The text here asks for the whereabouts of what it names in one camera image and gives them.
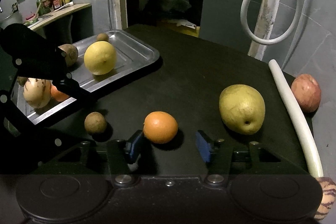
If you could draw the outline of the yellow box with paper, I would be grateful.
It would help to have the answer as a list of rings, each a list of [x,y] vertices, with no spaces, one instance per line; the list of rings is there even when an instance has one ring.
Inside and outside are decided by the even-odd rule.
[[[184,19],[171,19],[167,21],[168,27],[181,34],[199,37],[200,27]]]

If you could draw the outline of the white foam tube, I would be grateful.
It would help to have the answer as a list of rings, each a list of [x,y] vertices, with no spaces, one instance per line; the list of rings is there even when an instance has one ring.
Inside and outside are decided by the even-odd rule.
[[[324,174],[321,158],[306,118],[277,61],[275,59],[270,60],[268,66],[280,97],[284,102],[285,108],[297,133],[306,159],[308,171],[315,178],[323,177]]]

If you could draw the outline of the grey cabinet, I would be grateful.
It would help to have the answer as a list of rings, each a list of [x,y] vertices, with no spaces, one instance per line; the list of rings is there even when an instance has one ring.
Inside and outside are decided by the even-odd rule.
[[[247,54],[251,40],[240,22],[243,0],[203,0],[199,37]]]

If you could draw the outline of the striped pepino melon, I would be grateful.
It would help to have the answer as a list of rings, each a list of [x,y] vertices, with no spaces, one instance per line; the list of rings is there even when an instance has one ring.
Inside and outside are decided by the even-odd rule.
[[[316,178],[322,188],[322,200],[314,219],[323,220],[335,203],[336,186],[335,182],[329,177]]]

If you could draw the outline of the small brown kiwi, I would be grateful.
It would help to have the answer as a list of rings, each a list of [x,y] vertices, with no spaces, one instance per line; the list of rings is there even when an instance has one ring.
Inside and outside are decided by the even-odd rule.
[[[109,35],[106,33],[100,33],[98,34],[98,36],[96,36],[96,41],[105,41],[105,42],[109,42]]]
[[[107,127],[105,117],[99,112],[92,112],[87,115],[84,127],[88,134],[103,133]]]

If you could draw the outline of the red apple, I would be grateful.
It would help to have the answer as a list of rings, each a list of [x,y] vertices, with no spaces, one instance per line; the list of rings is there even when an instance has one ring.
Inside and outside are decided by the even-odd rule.
[[[299,75],[294,79],[290,88],[302,111],[312,113],[318,109],[322,91],[312,75]]]

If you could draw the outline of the pale pepino melon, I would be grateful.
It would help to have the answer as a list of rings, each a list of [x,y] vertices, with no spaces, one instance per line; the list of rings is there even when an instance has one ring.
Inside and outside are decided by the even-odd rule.
[[[35,109],[45,107],[51,99],[51,81],[28,78],[23,87],[26,102]]]

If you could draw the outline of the green-yellow pear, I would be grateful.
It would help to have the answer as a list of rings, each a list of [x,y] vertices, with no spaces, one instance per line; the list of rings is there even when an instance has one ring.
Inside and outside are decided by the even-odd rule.
[[[222,121],[230,130],[243,135],[253,135],[263,125],[265,102],[255,88],[235,84],[221,92],[219,111]]]

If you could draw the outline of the orange mandarin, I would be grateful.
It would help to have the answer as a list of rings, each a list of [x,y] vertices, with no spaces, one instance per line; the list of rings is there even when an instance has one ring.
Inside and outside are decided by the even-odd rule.
[[[169,113],[154,111],[148,114],[143,123],[143,133],[156,144],[171,141],[178,132],[178,123]]]
[[[69,96],[57,89],[55,85],[51,86],[51,96],[57,102],[63,102],[69,98]]]

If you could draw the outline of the large yellow round fruit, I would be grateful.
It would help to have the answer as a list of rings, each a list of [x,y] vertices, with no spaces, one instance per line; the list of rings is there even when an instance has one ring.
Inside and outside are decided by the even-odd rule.
[[[111,43],[99,41],[91,44],[84,53],[84,65],[93,75],[105,75],[116,65],[117,51]]]

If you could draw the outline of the steel tray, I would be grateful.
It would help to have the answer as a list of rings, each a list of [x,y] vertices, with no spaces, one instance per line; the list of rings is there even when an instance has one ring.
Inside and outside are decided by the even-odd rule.
[[[68,71],[79,86],[99,94],[124,77],[155,63],[159,52],[125,31],[114,30],[60,46]],[[50,81],[28,79],[14,84],[11,100],[33,124],[50,121],[73,106]]]

